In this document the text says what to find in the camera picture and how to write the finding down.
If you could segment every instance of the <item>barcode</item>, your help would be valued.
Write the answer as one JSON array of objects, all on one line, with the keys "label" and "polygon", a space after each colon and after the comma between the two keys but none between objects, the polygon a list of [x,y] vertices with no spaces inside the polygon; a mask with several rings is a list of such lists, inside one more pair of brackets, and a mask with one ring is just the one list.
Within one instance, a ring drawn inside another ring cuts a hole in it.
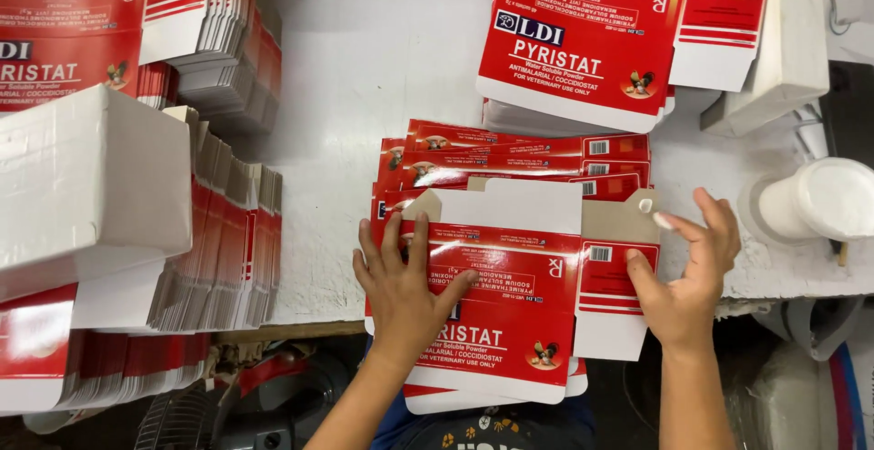
[{"label": "barcode", "polygon": [[610,172],[609,163],[589,163],[589,176],[604,176]]},{"label": "barcode", "polygon": [[589,154],[606,154],[610,153],[610,141],[602,140],[600,142],[589,142]]},{"label": "barcode", "polygon": [[589,247],[589,260],[597,260],[599,262],[610,262],[613,258],[613,247],[599,247],[592,245]]},{"label": "barcode", "polygon": [[595,181],[586,181],[583,183],[583,196],[594,196],[598,193],[598,186]]}]

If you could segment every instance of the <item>left hand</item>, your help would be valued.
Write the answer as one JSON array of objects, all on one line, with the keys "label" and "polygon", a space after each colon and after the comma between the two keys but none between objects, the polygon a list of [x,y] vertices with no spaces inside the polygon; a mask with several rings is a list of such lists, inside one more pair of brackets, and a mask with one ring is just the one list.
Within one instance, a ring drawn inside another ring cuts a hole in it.
[{"label": "left hand", "polygon": [[368,358],[377,356],[410,370],[419,355],[437,338],[452,308],[479,274],[469,269],[456,276],[439,296],[431,293],[426,270],[427,215],[420,213],[416,217],[407,266],[398,250],[400,222],[400,213],[392,213],[380,252],[371,238],[370,221],[361,220],[358,242],[364,252],[353,251],[352,268],[371,303],[376,328]]}]

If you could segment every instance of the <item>person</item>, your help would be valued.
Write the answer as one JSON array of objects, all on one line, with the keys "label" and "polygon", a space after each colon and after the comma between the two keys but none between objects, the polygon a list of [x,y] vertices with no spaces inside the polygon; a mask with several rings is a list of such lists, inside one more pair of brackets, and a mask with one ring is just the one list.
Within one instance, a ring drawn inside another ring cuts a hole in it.
[{"label": "person", "polygon": [[[663,212],[656,220],[689,243],[683,277],[662,283],[634,249],[626,255],[628,276],[644,318],[661,343],[660,448],[733,450],[712,327],[723,276],[740,250],[737,220],[727,200],[717,201],[702,187],[695,189],[693,198],[705,226]],[[440,295],[431,294],[426,278],[427,217],[416,218],[409,262],[404,265],[397,244],[399,216],[395,213],[388,221],[381,251],[371,241],[370,223],[360,223],[361,250],[353,252],[352,265],[370,299],[377,335],[306,450],[593,450],[594,427],[580,398],[557,406],[509,404],[425,417],[406,412],[399,394],[404,380],[478,274],[465,271]]]}]

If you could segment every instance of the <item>hand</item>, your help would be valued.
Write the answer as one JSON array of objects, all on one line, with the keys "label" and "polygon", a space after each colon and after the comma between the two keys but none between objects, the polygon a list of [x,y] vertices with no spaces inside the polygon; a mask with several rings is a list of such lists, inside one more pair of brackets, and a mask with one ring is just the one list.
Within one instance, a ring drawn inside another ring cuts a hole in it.
[{"label": "hand", "polygon": [[667,285],[653,274],[637,250],[626,254],[628,276],[637,290],[647,324],[665,352],[696,354],[713,349],[713,316],[722,296],[723,276],[740,252],[737,219],[726,199],[716,201],[702,187],[692,194],[707,228],[687,219],[659,212],[681,237],[689,241],[689,262],[683,277]]},{"label": "hand", "polygon": [[410,370],[422,351],[437,338],[452,308],[479,274],[467,270],[456,276],[440,296],[431,293],[426,271],[428,217],[425,213],[416,217],[408,266],[404,266],[398,250],[400,221],[400,213],[391,214],[380,253],[371,238],[370,221],[361,220],[358,242],[364,253],[355,249],[352,267],[370,300],[376,326],[368,357],[377,355]]}]

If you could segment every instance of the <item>white table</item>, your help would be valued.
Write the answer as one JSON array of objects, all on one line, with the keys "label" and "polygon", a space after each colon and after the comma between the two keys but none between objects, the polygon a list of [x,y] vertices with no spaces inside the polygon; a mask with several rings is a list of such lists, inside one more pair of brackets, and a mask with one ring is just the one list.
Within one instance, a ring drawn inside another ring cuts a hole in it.
[{"label": "white table", "polygon": [[[277,1],[284,19],[279,122],[269,137],[234,147],[285,177],[274,321],[360,320],[364,295],[351,251],[356,224],[370,212],[379,141],[402,136],[410,118],[479,124],[483,99],[474,81],[491,0]],[[652,181],[665,209],[700,218],[694,187],[734,201],[751,176],[798,166],[793,120],[725,139],[698,131],[696,115],[681,107],[694,101],[677,102],[652,132]],[[770,299],[874,292],[871,242],[853,243],[848,266],[838,267],[825,239],[792,251],[746,231],[742,239],[722,314],[766,308]],[[682,239],[666,234],[661,250],[660,276],[678,277],[687,257]]]}]

